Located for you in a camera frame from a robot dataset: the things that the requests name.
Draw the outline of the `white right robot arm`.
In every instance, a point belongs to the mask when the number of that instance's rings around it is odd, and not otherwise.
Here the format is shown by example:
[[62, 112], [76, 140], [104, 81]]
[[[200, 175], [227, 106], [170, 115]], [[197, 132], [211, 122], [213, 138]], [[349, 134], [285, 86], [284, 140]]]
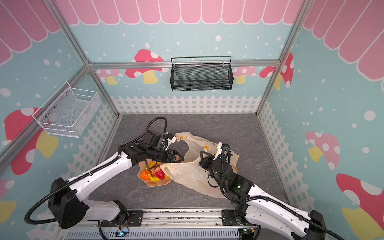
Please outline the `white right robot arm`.
[[327, 229], [321, 213], [306, 212], [271, 196], [252, 181], [234, 172], [230, 146], [220, 143], [216, 154], [200, 152], [199, 166], [209, 173], [217, 188], [236, 204], [234, 218], [240, 225], [258, 225], [289, 240], [323, 240], [341, 236]]

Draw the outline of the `beige plastic bag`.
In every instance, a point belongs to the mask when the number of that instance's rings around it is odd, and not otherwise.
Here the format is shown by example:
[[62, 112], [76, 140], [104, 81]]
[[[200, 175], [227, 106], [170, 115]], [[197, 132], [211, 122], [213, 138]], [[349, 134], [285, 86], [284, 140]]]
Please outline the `beige plastic bag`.
[[219, 188], [210, 187], [214, 184], [213, 179], [208, 178], [208, 172], [199, 166], [200, 151], [215, 155], [218, 151], [218, 144], [204, 138], [194, 136], [189, 132], [177, 133], [176, 140], [185, 142], [189, 150], [184, 156], [182, 163], [169, 163], [161, 166], [161, 169], [174, 182], [200, 194], [213, 198], [223, 199], [224, 196]]

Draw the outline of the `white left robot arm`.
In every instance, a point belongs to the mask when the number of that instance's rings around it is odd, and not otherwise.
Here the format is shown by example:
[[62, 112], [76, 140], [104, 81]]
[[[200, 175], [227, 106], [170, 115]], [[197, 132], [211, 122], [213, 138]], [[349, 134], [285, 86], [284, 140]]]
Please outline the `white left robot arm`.
[[69, 229], [82, 221], [106, 221], [119, 227], [127, 225], [131, 217], [124, 204], [118, 200], [91, 201], [89, 195], [116, 175], [141, 162], [181, 163], [184, 158], [177, 151], [169, 149], [175, 140], [176, 137], [167, 132], [167, 127], [159, 133], [151, 131], [148, 125], [139, 137], [120, 145], [112, 157], [91, 170], [68, 180], [55, 180], [50, 193], [27, 211], [25, 223], [43, 225], [57, 222], [62, 229]]

